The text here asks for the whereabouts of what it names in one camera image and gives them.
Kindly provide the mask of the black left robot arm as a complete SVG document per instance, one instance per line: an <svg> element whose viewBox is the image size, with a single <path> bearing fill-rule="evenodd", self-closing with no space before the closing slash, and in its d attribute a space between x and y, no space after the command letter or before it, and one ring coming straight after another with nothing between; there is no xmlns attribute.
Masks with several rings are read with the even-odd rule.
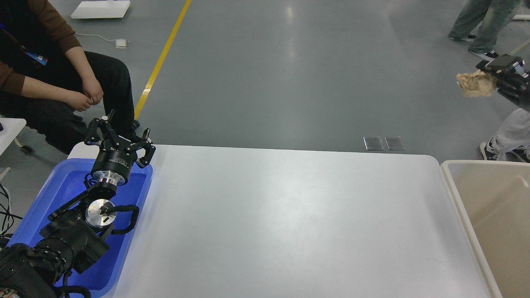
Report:
<svg viewBox="0 0 530 298"><path fill-rule="evenodd" d="M91 171L84 178L85 191L48 215L33 247L23 243L1 249L2 298L68 298L89 289L70 286L72 272L83 273L110 250L106 238L131 232L140 208L115 205L111 200L125 185L134 165L149 166L155 146L146 128L136 141L118 135L110 116L93 119L84 143L99 148Z"/></svg>

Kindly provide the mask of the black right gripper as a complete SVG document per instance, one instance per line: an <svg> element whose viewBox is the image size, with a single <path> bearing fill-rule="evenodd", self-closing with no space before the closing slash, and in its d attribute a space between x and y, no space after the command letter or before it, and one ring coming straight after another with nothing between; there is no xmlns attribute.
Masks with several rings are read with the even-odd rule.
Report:
<svg viewBox="0 0 530 298"><path fill-rule="evenodd" d="M530 81L524 66L525 61L521 57L502 55L492 61L482 60L476 68L500 76L496 80L498 93L517 107L530 111Z"/></svg>

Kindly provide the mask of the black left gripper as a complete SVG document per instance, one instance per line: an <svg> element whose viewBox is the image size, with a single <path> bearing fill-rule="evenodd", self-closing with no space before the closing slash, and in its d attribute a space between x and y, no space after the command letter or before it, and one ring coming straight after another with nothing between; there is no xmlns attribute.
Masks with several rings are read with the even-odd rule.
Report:
<svg viewBox="0 0 530 298"><path fill-rule="evenodd" d="M119 140L108 118L94 118L88 125L84 143L99 147L98 156L91 170L96 179L111 177L118 182L127 182L134 163L139 168L148 166L156 147L151 138L151 129L146 128L141 137L131 141Z"/></svg>

